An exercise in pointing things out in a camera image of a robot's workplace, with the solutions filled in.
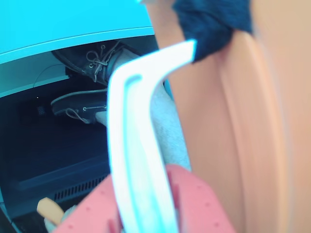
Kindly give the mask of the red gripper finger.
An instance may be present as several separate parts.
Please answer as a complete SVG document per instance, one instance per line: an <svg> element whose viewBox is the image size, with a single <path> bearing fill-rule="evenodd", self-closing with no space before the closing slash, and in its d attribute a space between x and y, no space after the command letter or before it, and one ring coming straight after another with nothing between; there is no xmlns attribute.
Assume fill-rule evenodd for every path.
<svg viewBox="0 0 311 233"><path fill-rule="evenodd" d="M234 233L216 194L202 179L178 165L167 165L181 233Z"/></svg>
<svg viewBox="0 0 311 233"><path fill-rule="evenodd" d="M120 233L122 222L108 175L56 228L56 233Z"/></svg>

